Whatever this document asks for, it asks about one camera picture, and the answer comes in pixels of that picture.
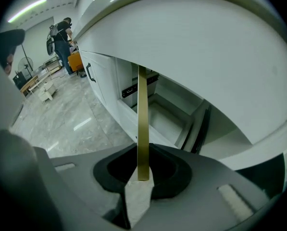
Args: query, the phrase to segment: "wooden table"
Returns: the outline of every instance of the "wooden table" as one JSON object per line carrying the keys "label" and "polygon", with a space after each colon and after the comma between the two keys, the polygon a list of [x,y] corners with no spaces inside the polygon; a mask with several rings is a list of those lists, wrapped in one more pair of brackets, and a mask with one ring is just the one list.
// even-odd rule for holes
{"label": "wooden table", "polygon": [[32,77],[27,83],[24,84],[24,86],[20,89],[20,92],[23,94],[25,91],[28,91],[27,89],[30,88],[33,84],[36,84],[37,75]]}

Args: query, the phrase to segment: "white curved panel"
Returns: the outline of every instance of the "white curved panel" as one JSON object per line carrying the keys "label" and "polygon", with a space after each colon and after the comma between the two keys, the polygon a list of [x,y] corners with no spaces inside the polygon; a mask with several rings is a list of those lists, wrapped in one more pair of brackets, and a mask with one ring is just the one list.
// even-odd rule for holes
{"label": "white curved panel", "polygon": [[287,150],[287,122],[264,140],[250,145],[240,131],[202,146],[200,155],[217,159],[232,170],[251,167]]}
{"label": "white curved panel", "polygon": [[141,0],[109,14],[84,38],[81,50],[146,66],[205,98],[251,143],[287,120],[287,45],[234,4]]}

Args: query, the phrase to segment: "black cabinet handle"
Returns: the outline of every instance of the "black cabinet handle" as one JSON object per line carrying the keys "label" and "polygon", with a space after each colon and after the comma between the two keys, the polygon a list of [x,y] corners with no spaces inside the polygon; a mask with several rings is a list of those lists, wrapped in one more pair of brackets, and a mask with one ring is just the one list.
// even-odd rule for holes
{"label": "black cabinet handle", "polygon": [[89,75],[90,80],[96,82],[95,79],[91,78],[90,72],[89,72],[89,70],[88,70],[90,67],[91,67],[91,64],[88,63],[88,65],[86,66],[87,74]]}

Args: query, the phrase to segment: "gray plastic surface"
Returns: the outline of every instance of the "gray plastic surface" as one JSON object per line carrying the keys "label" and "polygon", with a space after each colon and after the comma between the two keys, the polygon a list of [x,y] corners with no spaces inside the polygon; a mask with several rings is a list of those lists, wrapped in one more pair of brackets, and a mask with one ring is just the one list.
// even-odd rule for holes
{"label": "gray plastic surface", "polygon": [[[180,157],[192,169],[190,184],[176,197],[153,200],[133,230],[245,230],[259,220],[273,202],[253,183],[221,163],[196,154],[159,146]],[[117,210],[117,195],[96,184],[93,165],[123,147],[55,158],[44,149],[32,148],[22,138],[0,132],[0,186],[19,202],[41,226],[52,230],[123,230],[101,217]],[[55,166],[73,163],[60,173]],[[217,187],[230,184],[251,206],[255,214],[239,223]]]}
{"label": "gray plastic surface", "polygon": [[[254,184],[216,160],[176,150],[160,147],[182,159],[192,168],[193,179],[177,197],[152,201],[149,210],[133,228],[134,230],[198,230],[222,231],[239,224],[233,211],[222,198],[217,188],[230,184],[247,201],[254,211],[260,210],[268,197]],[[54,158],[54,166],[74,163],[76,167],[60,172],[83,202],[102,215],[114,208],[112,193],[100,190],[91,175],[95,163],[123,147],[115,147],[96,153]]]}

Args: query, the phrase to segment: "ceiling light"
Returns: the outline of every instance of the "ceiling light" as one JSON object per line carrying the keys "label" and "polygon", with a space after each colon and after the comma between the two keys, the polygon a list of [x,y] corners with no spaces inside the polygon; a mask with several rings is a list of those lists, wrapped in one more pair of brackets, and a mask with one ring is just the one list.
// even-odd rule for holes
{"label": "ceiling light", "polygon": [[32,4],[30,4],[29,6],[25,7],[24,9],[22,9],[20,12],[18,12],[16,15],[14,15],[10,20],[8,20],[8,22],[13,22],[17,17],[21,16],[23,13],[27,12],[28,10],[42,4],[46,2],[46,0],[39,0],[39,1],[36,1]]}

